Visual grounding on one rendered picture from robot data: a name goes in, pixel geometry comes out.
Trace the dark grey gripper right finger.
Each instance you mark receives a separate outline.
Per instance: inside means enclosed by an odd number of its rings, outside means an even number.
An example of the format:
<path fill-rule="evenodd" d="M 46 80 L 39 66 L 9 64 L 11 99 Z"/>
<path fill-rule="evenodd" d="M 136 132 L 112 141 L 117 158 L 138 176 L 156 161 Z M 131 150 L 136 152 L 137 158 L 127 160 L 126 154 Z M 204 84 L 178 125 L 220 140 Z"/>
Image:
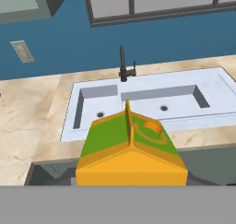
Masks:
<path fill-rule="evenodd" d="M 202 180 L 202 179 L 197 179 L 197 178 L 188 178 L 187 180 L 187 185 L 216 185 L 215 183 Z"/>

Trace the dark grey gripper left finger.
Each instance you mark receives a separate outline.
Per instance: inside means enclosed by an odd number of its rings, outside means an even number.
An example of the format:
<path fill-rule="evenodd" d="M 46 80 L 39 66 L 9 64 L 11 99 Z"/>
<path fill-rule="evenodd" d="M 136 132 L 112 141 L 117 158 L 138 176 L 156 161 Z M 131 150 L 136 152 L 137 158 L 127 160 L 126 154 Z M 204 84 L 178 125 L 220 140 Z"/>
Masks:
<path fill-rule="evenodd" d="M 74 186 L 76 184 L 75 177 L 60 177 L 55 180 L 51 180 L 46 183 L 46 185 L 53 185 L 53 186 Z"/>

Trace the orange and green drink carton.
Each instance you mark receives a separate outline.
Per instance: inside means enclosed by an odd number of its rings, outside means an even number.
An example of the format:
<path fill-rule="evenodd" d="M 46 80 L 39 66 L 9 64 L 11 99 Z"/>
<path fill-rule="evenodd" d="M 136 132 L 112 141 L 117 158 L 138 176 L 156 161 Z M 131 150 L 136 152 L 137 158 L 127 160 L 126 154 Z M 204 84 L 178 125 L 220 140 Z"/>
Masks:
<path fill-rule="evenodd" d="M 77 185 L 187 184 L 188 170 L 163 125 L 125 110 L 94 121 L 77 169 Z"/>

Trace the white double-basin sink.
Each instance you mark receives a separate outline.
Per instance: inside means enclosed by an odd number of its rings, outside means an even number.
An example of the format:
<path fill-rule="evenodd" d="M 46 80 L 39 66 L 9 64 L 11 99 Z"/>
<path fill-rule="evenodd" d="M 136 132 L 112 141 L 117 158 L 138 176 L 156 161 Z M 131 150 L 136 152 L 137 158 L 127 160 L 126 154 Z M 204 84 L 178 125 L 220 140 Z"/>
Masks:
<path fill-rule="evenodd" d="M 75 82 L 61 140 L 84 140 L 93 121 L 123 111 L 126 103 L 168 132 L 236 125 L 236 81 L 214 67 Z"/>

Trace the dark metal sink tap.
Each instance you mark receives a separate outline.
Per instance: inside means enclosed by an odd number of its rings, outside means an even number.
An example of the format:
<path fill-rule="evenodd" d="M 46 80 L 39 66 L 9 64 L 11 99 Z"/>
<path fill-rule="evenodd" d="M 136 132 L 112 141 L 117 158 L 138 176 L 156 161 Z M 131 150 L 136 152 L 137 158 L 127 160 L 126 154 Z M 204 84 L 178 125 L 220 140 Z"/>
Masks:
<path fill-rule="evenodd" d="M 132 69 L 129 69 L 129 70 L 126 69 L 123 46 L 120 47 L 120 61 L 121 61 L 121 66 L 120 66 L 119 77 L 121 81 L 126 82 L 128 77 L 135 77 L 136 76 L 135 66 L 133 66 Z"/>

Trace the grey wall outlet plate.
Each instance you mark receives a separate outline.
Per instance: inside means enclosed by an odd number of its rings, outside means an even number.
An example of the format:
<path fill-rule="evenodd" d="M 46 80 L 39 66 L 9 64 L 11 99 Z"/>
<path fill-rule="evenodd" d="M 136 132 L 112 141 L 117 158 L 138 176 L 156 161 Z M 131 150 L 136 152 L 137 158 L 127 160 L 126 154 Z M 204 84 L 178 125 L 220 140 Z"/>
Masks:
<path fill-rule="evenodd" d="M 23 64 L 35 62 L 30 49 L 24 41 L 12 41 L 10 44 Z"/>

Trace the grey-green wall cabinet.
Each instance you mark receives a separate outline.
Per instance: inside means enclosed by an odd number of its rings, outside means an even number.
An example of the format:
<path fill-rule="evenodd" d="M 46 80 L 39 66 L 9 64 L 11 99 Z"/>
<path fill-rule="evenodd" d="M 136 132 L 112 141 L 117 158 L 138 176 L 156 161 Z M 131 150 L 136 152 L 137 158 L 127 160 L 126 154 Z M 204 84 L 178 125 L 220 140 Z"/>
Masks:
<path fill-rule="evenodd" d="M 0 23 L 51 18 L 65 0 L 0 0 Z"/>

